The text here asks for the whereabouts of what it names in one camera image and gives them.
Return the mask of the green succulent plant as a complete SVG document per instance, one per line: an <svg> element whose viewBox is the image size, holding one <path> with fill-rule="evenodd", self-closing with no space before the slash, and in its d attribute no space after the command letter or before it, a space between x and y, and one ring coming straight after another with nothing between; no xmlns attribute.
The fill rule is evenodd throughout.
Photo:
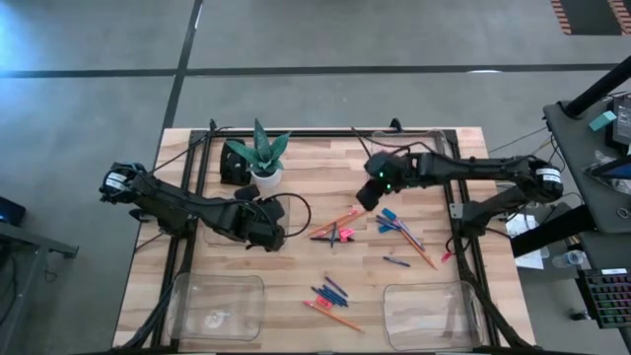
<svg viewBox="0 0 631 355"><path fill-rule="evenodd" d="M236 140L227 140L226 144L246 160L249 172L258 177L267 178L284 169L280 158L287 149L290 137L291 132L287 132L270 142L266 130L256 118L253 129L253 147Z"/></svg>

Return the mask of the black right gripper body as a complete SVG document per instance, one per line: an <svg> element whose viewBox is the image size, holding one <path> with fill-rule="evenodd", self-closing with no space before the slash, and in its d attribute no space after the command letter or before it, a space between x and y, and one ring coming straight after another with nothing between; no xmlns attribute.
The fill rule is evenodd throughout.
<svg viewBox="0 0 631 355"><path fill-rule="evenodd" d="M407 161L392 153L381 151L367 161L367 186L374 193L399 193L407 187Z"/></svg>

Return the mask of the black pole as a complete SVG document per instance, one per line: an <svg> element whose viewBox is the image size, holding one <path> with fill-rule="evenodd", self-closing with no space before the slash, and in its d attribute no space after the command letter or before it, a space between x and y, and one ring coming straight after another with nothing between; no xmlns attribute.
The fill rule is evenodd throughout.
<svg viewBox="0 0 631 355"><path fill-rule="evenodd" d="M593 104L608 95L613 89L631 78L631 55L615 66L593 85L563 106L565 114L580 120L580 115Z"/></svg>

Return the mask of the large clear plastic bin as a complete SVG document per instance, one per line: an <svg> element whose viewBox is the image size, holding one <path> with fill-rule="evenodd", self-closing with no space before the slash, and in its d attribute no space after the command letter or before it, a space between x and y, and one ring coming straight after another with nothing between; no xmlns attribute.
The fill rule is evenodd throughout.
<svg viewBox="0 0 631 355"><path fill-rule="evenodd" d="M264 315L260 277L182 273L171 294L167 334L172 339L252 341Z"/></svg>
<svg viewBox="0 0 631 355"><path fill-rule="evenodd" d="M466 350L486 342L481 304L465 281L390 284L383 310L387 341L397 351Z"/></svg>

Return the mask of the grey side table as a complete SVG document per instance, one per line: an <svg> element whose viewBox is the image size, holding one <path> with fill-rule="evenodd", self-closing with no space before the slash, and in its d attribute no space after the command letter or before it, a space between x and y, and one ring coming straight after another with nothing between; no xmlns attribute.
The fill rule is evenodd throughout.
<svg viewBox="0 0 631 355"><path fill-rule="evenodd" d="M589 128L606 107L606 103L598 102L586 109L580 120L566 116L558 104L545 106L543 114L596 228L608 234L631 233L631 218L624 219L617 213L619 208L631 209L631 195L610 188L584 171L596 162L596 151L614 159L621 157L605 145L603 130L594 132Z"/></svg>

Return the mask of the clear water bottle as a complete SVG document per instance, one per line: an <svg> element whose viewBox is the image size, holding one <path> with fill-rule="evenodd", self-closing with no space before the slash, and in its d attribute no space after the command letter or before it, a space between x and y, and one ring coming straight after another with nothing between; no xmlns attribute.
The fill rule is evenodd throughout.
<svg viewBox="0 0 631 355"><path fill-rule="evenodd" d="M556 268L576 267L582 265L586 258L587 256L582 250L573 249L555 255L552 258L552 265Z"/></svg>

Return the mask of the backlit black keyboard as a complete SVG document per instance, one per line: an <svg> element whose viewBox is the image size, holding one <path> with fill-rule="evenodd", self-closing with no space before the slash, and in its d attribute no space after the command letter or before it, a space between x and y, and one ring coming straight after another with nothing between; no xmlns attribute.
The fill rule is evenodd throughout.
<svg viewBox="0 0 631 355"><path fill-rule="evenodd" d="M580 269L577 286L600 328L631 328L631 273L626 268Z"/></svg>

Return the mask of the black device with blue light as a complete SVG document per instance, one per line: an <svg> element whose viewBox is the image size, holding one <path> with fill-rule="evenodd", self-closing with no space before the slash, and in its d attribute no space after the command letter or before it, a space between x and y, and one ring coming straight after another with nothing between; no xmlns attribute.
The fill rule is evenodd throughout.
<svg viewBox="0 0 631 355"><path fill-rule="evenodd" d="M20 227L26 212L27 209L24 206L0 196L0 222Z"/></svg>

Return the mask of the small clear plastic bin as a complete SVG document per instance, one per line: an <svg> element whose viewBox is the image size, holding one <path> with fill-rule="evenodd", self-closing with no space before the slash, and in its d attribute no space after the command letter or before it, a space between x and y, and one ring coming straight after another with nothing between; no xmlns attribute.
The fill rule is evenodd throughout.
<svg viewBox="0 0 631 355"><path fill-rule="evenodd" d="M289 232L289 207L287 205L287 200L285 197L278 197L282 202L285 216L279 221L279 224L285 229L285 237ZM206 243L210 245L217 246L245 246L246 243L235 242L226 237L227 231L225 234L224 230L213 229L210 227L203 228L203 239Z"/></svg>
<svg viewBox="0 0 631 355"><path fill-rule="evenodd" d="M434 153L444 153L447 143L446 134L439 130L421 132L386 132L378 131L369 135L369 156L362 168L367 174L367 161L381 151L401 156L407 161L407 178L417 178L419 162L432 157Z"/></svg>

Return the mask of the white plant pot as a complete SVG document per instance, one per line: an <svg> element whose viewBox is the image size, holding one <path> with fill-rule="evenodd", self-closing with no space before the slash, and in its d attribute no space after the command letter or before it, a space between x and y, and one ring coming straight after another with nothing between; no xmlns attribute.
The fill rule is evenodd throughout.
<svg viewBox="0 0 631 355"><path fill-rule="evenodd" d="M282 170L276 170L273 173L251 172L253 182L262 189L270 189L278 185L282 178Z"/></svg>

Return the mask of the striped floor mat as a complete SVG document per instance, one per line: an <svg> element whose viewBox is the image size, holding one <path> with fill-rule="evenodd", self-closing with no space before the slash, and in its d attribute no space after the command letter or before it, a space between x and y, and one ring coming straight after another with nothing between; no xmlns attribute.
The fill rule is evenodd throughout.
<svg viewBox="0 0 631 355"><path fill-rule="evenodd" d="M631 0L550 0L567 36L631 36Z"/></svg>

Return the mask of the orange pencil with pink eraser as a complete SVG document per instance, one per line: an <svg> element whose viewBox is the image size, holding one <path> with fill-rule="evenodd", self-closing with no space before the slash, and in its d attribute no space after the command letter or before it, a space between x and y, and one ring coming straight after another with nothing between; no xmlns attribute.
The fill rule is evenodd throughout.
<svg viewBox="0 0 631 355"><path fill-rule="evenodd" d="M430 255L425 251L424 247L421 245L420 241L415 239L409 232L409 230L405 227L402 222L398 222L398 226L400 228L400 233L405 237L411 245L418 251L418 253L424 258L424 260L435 270L438 269L437 265L434 263Z"/></svg>
<svg viewBox="0 0 631 355"><path fill-rule="evenodd" d="M350 328L352 328L352 329L354 329L356 331L359 331L359 332L364 332L364 330L359 325L356 325L356 324L350 322L349 320L343 319L343 318L335 315L334 313L332 313L328 309L322 308L322 307L316 305L315 303L313 303L311 301L303 301L303 304L305 306L307 306L307 307L309 307L309 308L311 308L311 309L313 309L313 310L315 310L315 311L317 311L317 312L329 317L330 319L335 320L335 321L347 326L347 327L350 327Z"/></svg>
<svg viewBox="0 0 631 355"><path fill-rule="evenodd" d="M324 233L326 233L327 231L330 231L332 229L333 223L337 222L337 226L343 226L351 221L353 221L354 219L356 219L357 217L360 216L360 212L356 209L353 209L351 211L349 211L348 213L342 215L341 217L327 223L324 224L320 227L315 228L314 230L308 232L308 236L309 237L314 237L316 235L322 235Z"/></svg>
<svg viewBox="0 0 631 355"><path fill-rule="evenodd" d="M310 237L323 237L326 233L332 232L335 227L343 227L360 217L363 217L366 211L359 212L358 210L352 210L351 212L343 215L341 218L334 220L333 222L309 233Z"/></svg>

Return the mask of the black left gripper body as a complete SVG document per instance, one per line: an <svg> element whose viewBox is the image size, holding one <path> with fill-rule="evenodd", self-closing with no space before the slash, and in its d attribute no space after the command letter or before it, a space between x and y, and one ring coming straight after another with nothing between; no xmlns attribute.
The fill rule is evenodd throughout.
<svg viewBox="0 0 631 355"><path fill-rule="evenodd" d="M277 251L284 245L285 229L273 223L259 205L261 197L254 184L237 189L237 203L229 209L229 227L226 237L235 242L246 243L246 249L262 247L266 251Z"/></svg>

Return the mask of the black crossbar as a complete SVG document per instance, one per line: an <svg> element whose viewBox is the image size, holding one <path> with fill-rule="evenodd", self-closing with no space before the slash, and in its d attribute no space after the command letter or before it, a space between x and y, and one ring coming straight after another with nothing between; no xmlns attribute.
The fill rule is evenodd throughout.
<svg viewBox="0 0 631 355"><path fill-rule="evenodd" d="M571 236L595 229L596 222L586 205L570 208L566 203L559 203L542 224L511 239L513 256L520 257Z"/></svg>

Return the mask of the dark grey table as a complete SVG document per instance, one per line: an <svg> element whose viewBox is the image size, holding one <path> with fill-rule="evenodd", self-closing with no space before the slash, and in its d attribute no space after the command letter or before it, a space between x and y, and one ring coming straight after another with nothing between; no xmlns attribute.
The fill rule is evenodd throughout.
<svg viewBox="0 0 631 355"><path fill-rule="evenodd" d="M46 272L48 255L75 258L79 248L0 222L0 355L7 355L24 323L35 282Z"/></svg>

